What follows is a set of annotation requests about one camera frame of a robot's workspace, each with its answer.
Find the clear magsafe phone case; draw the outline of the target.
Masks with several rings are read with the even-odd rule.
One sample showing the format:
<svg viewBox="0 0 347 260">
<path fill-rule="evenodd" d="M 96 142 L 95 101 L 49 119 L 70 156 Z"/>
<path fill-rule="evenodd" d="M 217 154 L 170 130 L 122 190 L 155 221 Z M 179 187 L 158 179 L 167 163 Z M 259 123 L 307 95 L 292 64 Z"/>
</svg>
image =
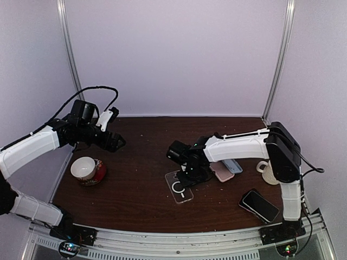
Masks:
<svg viewBox="0 0 347 260">
<path fill-rule="evenodd" d="M 178 171 L 169 172 L 165 180 L 176 204 L 183 204 L 193 200 L 194 194 L 190 188 L 186 188 L 176 177 Z"/>
</svg>

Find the silver smartphone black screen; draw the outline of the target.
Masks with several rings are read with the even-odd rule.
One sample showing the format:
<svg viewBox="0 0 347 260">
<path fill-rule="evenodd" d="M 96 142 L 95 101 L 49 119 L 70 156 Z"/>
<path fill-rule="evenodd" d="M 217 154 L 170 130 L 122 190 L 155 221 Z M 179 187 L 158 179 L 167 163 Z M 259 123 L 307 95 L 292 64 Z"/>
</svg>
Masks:
<svg viewBox="0 0 347 260">
<path fill-rule="evenodd" d="M 276 206 L 254 190 L 247 192 L 241 201 L 246 207 L 268 223 L 272 223 L 279 214 L 279 209 Z"/>
</svg>

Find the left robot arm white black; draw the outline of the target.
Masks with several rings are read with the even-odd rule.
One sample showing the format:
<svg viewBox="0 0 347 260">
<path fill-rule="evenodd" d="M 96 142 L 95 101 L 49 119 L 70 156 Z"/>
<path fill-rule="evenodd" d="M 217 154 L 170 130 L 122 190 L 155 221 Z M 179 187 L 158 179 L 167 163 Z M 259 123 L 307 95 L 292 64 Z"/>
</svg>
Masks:
<svg viewBox="0 0 347 260">
<path fill-rule="evenodd" d="M 93 122 L 96 109 L 92 103 L 75 100 L 71 112 L 64 118 L 54 117 L 38 131 L 1 148 L 1 214 L 12 213 L 56 226 L 57 232 L 67 241 L 78 236 L 78 228 L 64 219 L 65 213 L 61 209 L 14 189 L 8 179 L 24 165 L 65 145 L 83 142 L 109 152 L 125 146 L 126 141 L 120 134 L 107 130 L 107 125 L 118 116 L 118 109 L 105 110 Z"/>
</svg>

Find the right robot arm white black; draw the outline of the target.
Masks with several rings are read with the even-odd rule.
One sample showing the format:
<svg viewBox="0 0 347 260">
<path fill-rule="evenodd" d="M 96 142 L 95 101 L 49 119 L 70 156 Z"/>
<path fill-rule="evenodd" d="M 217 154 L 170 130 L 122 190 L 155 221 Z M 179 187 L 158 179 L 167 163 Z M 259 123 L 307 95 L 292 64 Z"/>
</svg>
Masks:
<svg viewBox="0 0 347 260">
<path fill-rule="evenodd" d="M 268 160 L 281 187 L 284 223 L 278 235 L 291 238 L 299 230 L 301 219 L 301 158 L 300 146 L 285 126 L 278 121 L 257 131 L 220 135 L 214 133 L 199 138 L 192 146 L 181 145 L 183 167 L 177 178 L 184 187 L 207 179 L 210 164 L 228 159 L 258 158 Z"/>
</svg>

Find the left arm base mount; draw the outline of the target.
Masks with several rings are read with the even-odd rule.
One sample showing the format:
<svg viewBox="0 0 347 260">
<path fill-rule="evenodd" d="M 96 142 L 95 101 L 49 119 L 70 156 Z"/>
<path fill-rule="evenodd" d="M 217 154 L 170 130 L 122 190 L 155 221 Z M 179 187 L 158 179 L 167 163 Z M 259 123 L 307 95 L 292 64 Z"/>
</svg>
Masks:
<svg viewBox="0 0 347 260">
<path fill-rule="evenodd" d="M 97 230 L 75 225 L 73 216 L 69 212 L 60 207 L 58 209 L 62 212 L 62 219 L 58 226 L 45 224 L 45 227 L 50 229 L 50 236 L 62 240 L 58 246 L 58 253 L 64 259 L 71 259 L 77 256 L 83 247 L 94 245 Z"/>
</svg>

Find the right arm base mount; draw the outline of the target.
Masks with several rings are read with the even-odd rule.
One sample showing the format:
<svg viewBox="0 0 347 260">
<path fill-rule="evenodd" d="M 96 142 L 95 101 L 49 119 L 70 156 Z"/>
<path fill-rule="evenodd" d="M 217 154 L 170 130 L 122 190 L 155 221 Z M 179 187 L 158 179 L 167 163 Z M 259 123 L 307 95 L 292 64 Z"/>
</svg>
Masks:
<svg viewBox="0 0 347 260">
<path fill-rule="evenodd" d="M 294 257 L 299 252 L 298 237 L 306 234 L 301 217 L 296 221 L 283 220 L 281 224 L 262 227 L 263 245 L 274 244 L 281 257 Z"/>
</svg>

